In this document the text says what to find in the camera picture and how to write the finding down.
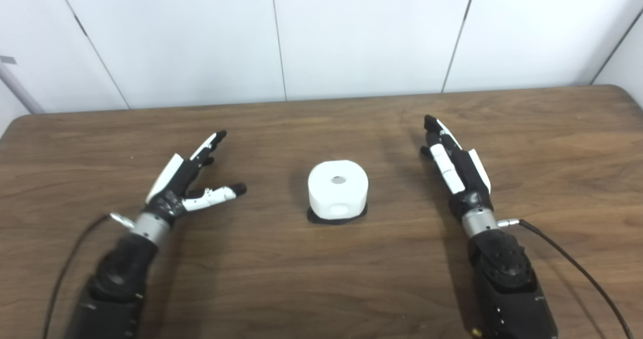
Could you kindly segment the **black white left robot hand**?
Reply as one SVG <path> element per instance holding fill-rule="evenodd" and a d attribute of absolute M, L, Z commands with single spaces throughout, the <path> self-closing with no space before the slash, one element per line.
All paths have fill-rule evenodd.
<path fill-rule="evenodd" d="M 143 212 L 153 214 L 173 226 L 187 212 L 232 201 L 246 194 L 247 186 L 244 183 L 191 190 L 202 169 L 214 163 L 212 153 L 226 136 L 225 130 L 209 136 L 188 159 L 174 154 L 152 185 Z"/>

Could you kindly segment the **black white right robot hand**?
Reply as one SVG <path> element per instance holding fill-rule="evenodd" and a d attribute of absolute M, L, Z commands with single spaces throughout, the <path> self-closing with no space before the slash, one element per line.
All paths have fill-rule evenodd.
<path fill-rule="evenodd" d="M 444 124 L 432 115 L 424 116 L 425 145 L 420 153 L 432 159 L 446 184 L 453 217 L 462 221 L 467 213 L 494 210 L 491 181 L 475 151 L 462 149 Z"/>

